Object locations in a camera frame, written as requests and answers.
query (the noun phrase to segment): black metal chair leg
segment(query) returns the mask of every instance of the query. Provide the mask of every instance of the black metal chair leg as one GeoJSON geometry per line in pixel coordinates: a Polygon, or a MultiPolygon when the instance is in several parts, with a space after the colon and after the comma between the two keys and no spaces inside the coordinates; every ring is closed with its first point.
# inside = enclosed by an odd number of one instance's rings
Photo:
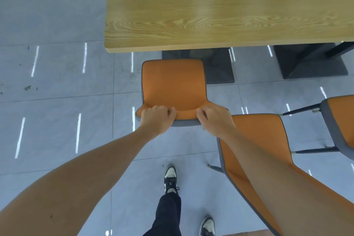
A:
{"type": "Polygon", "coordinates": [[[224,173],[223,170],[221,169],[221,167],[213,166],[213,165],[209,165],[209,164],[208,164],[208,167],[215,170],[215,171],[218,171],[220,173],[224,173]]]}
{"type": "Polygon", "coordinates": [[[308,111],[308,110],[312,110],[312,109],[319,109],[319,108],[320,108],[320,104],[315,104],[315,105],[305,106],[303,108],[291,110],[289,112],[279,114],[279,116],[286,116],[286,115],[290,115],[290,114],[296,114],[296,113],[300,113],[300,112],[304,112],[304,111],[308,111]]]}
{"type": "Polygon", "coordinates": [[[305,154],[305,153],[324,153],[324,152],[338,152],[339,149],[336,146],[322,148],[322,149],[305,149],[299,151],[292,151],[291,153],[305,154]]]}

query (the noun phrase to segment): orange upholstery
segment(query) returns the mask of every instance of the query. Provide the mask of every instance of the orange upholstery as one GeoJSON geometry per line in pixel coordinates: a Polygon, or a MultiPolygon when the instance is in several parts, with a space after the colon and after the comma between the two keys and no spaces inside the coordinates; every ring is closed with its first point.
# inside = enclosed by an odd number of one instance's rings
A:
{"type": "Polygon", "coordinates": [[[196,109],[211,105],[206,98],[204,67],[201,60],[152,60],[142,68],[143,105],[136,115],[141,117],[144,109],[164,105],[177,110],[176,120],[196,119],[196,109]]]}
{"type": "MultiPolygon", "coordinates": [[[[329,189],[312,176],[296,167],[291,158],[291,153],[287,141],[287,136],[281,118],[275,114],[246,114],[235,115],[232,119],[237,129],[249,140],[253,141],[259,147],[272,154],[277,159],[285,162],[294,171],[301,174],[308,181],[324,189],[335,200],[343,204],[354,214],[354,204],[343,198],[333,190],[329,189]]],[[[261,198],[258,196],[248,177],[243,171],[236,156],[233,154],[228,145],[220,140],[220,148],[225,172],[229,179],[237,187],[239,192],[246,198],[251,206],[259,213],[260,216],[280,235],[283,235],[275,218],[268,211],[261,198]]]]}
{"type": "Polygon", "coordinates": [[[354,148],[354,95],[331,97],[327,101],[347,145],[354,148]]]}

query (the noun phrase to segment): forearm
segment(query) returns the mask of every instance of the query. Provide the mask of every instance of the forearm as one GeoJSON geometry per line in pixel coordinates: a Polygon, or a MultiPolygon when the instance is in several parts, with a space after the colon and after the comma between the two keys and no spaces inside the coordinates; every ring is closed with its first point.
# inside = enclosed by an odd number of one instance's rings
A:
{"type": "Polygon", "coordinates": [[[322,189],[238,131],[224,141],[285,235],[351,235],[354,218],[322,189]]]}
{"type": "Polygon", "coordinates": [[[99,200],[155,136],[138,128],[49,172],[0,212],[0,235],[77,235],[99,200]]]}

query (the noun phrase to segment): black pants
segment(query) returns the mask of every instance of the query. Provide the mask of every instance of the black pants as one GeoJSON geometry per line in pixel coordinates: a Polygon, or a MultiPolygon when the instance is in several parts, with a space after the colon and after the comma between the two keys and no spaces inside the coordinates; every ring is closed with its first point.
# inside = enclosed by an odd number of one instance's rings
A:
{"type": "Polygon", "coordinates": [[[152,228],[144,236],[181,236],[181,198],[174,192],[163,195],[152,228]]]}

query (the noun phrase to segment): hand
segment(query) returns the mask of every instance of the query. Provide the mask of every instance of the hand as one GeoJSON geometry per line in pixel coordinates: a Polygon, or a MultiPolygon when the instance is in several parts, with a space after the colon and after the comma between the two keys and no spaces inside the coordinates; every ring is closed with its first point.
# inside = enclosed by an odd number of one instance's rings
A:
{"type": "Polygon", "coordinates": [[[230,112],[218,105],[205,106],[197,109],[197,117],[204,129],[221,139],[228,133],[236,131],[230,112]]]}
{"type": "Polygon", "coordinates": [[[171,127],[176,115],[177,110],[174,107],[171,110],[166,106],[144,109],[141,113],[140,127],[145,127],[156,137],[171,127]]]}

